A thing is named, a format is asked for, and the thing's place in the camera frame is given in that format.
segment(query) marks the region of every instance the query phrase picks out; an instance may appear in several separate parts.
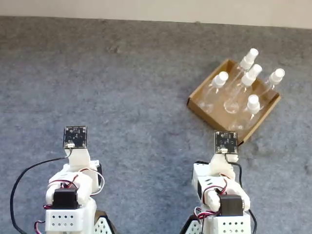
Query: circuit board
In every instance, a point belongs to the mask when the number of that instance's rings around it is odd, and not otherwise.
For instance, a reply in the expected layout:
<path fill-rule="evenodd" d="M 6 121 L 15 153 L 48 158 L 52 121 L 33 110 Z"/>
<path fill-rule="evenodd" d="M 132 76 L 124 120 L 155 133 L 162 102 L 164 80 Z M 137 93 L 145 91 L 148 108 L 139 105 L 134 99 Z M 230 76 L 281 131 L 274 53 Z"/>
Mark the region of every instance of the circuit board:
<path fill-rule="evenodd" d="M 215 131 L 214 150 L 216 154 L 238 154 L 237 133 L 235 131 Z"/>
<path fill-rule="evenodd" d="M 64 128 L 63 149 L 68 144 L 75 144 L 73 149 L 87 148 L 87 126 L 70 126 Z"/>

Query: gray carpet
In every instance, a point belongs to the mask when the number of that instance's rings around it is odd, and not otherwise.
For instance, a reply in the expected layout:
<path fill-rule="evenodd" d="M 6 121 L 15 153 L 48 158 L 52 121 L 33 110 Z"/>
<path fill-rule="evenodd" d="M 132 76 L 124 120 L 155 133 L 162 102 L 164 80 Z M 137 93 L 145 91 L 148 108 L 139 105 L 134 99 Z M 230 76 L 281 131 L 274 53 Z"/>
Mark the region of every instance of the gray carpet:
<path fill-rule="evenodd" d="M 311 38 L 311 30 L 275 27 L 0 18 L 1 233 L 17 233 L 9 194 L 19 173 L 63 156 L 63 127 L 84 124 L 106 178 L 98 208 L 122 234 L 179 233 L 199 204 L 193 162 L 214 150 L 213 130 L 187 97 L 250 47 L 264 74 L 286 71 L 282 100 L 240 147 L 258 233 L 310 233 Z M 44 219 L 47 181 L 63 163 L 34 168 L 18 186 L 16 217 L 28 233 Z"/>

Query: cardboard box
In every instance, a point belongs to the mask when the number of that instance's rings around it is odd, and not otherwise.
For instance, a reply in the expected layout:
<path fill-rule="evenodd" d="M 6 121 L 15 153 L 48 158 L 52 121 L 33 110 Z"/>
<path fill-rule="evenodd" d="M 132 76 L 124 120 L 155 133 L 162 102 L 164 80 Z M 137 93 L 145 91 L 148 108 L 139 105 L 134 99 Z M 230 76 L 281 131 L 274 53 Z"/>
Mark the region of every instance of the cardboard box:
<path fill-rule="evenodd" d="M 228 98 L 226 95 L 221 96 L 216 105 L 214 106 L 214 111 L 210 114 L 207 114 L 204 112 L 195 102 L 197 98 L 200 97 L 201 92 L 205 84 L 210 82 L 217 74 L 219 74 L 222 71 L 229 72 L 231 68 L 236 64 L 233 60 L 225 60 L 223 63 L 221 63 L 198 87 L 195 89 L 195 91 L 189 96 L 187 106 L 198 116 L 200 116 L 203 120 L 205 120 L 212 128 L 215 130 L 223 130 L 227 131 L 228 126 L 232 121 L 235 120 L 237 117 L 236 115 L 232 115 L 227 113 L 224 110 L 223 102 Z M 264 88 L 263 83 L 256 79 L 256 81 L 253 83 L 253 90 L 256 88 Z M 239 136 L 238 135 L 238 145 L 241 145 L 244 143 L 252 133 L 260 126 L 260 124 L 264 121 L 264 119 L 268 116 L 268 114 L 272 111 L 274 106 L 280 101 L 281 96 L 279 93 L 275 91 L 272 94 L 273 98 L 270 100 L 270 103 L 267 107 L 264 107 L 258 114 L 260 115 L 258 121 L 254 124 L 254 126 L 244 135 Z"/>

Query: plastic bottle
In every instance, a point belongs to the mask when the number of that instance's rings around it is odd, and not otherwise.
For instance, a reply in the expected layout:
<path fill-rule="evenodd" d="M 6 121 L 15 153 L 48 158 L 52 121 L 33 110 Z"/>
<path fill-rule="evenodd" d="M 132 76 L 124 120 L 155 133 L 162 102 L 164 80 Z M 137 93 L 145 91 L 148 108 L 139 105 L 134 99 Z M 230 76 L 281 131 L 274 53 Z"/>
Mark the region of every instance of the plastic bottle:
<path fill-rule="evenodd" d="M 219 90 L 223 87 L 228 78 L 228 73 L 220 72 L 208 85 L 204 87 L 198 105 L 206 113 L 211 113 L 213 111 L 215 102 L 220 94 Z"/>
<path fill-rule="evenodd" d="M 224 90 L 229 93 L 234 84 L 239 82 L 239 79 L 249 71 L 249 69 L 254 64 L 255 58 L 258 56 L 259 52 L 252 48 L 248 52 L 248 54 L 242 59 L 240 63 L 234 65 L 229 73 L 229 82 L 227 82 L 224 86 Z"/>
<path fill-rule="evenodd" d="M 243 135 L 247 132 L 258 119 L 258 112 L 260 111 L 259 97 L 257 95 L 250 95 L 248 97 L 247 105 L 237 115 L 230 126 L 230 131 L 237 131 L 238 135 Z"/>
<path fill-rule="evenodd" d="M 261 71 L 262 67 L 258 64 L 255 64 L 247 73 L 244 74 L 240 82 L 234 87 L 232 96 L 223 104 L 226 112 L 230 114 L 236 114 L 239 109 L 246 103 L 248 96 L 253 91 L 251 85 Z"/>
<path fill-rule="evenodd" d="M 275 93 L 270 92 L 270 90 L 274 90 L 275 86 L 278 85 L 281 80 L 283 79 L 285 75 L 285 71 L 282 68 L 277 68 L 270 76 L 269 78 L 264 82 L 265 89 L 260 90 L 261 87 L 258 87 L 254 93 L 258 94 L 260 99 L 260 110 L 263 109 L 266 105 L 269 104 L 269 102 L 274 97 Z"/>

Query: white spray nozzle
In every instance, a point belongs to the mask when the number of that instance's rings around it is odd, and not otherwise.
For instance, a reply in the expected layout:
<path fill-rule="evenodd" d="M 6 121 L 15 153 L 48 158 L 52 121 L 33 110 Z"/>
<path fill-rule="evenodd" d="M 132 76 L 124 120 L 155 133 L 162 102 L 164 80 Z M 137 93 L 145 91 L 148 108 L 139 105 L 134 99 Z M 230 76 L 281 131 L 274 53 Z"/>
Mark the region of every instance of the white spray nozzle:
<path fill-rule="evenodd" d="M 277 68 L 269 77 L 270 83 L 277 85 L 281 82 L 285 75 L 285 71 L 282 68 Z"/>
<path fill-rule="evenodd" d="M 221 88 L 225 82 L 228 80 L 229 75 L 227 72 L 220 72 L 213 79 L 213 86 L 216 88 Z"/>
<path fill-rule="evenodd" d="M 251 114 L 257 114 L 260 110 L 260 103 L 259 103 L 259 98 L 257 95 L 250 95 L 248 97 L 248 103 L 247 103 L 247 108 L 248 108 L 248 111 L 251 113 Z"/>
<path fill-rule="evenodd" d="M 250 51 L 248 52 L 248 54 L 243 58 L 243 60 L 240 62 L 240 66 L 245 69 L 246 71 L 248 71 L 251 66 L 254 63 L 255 58 L 258 56 L 259 52 L 254 49 L 251 48 Z"/>
<path fill-rule="evenodd" d="M 260 72 L 262 72 L 262 67 L 259 64 L 252 66 L 252 68 L 242 77 L 243 84 L 251 86 Z"/>

